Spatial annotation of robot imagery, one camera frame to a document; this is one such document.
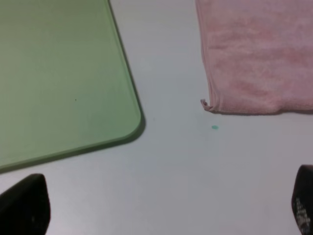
green cutting board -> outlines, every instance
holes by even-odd
[[[0,0],[0,169],[125,139],[140,122],[108,0]]]

black object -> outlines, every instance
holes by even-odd
[[[291,206],[301,234],[313,235],[313,165],[299,168]]]
[[[44,235],[49,222],[44,175],[29,175],[0,195],[0,235]]]

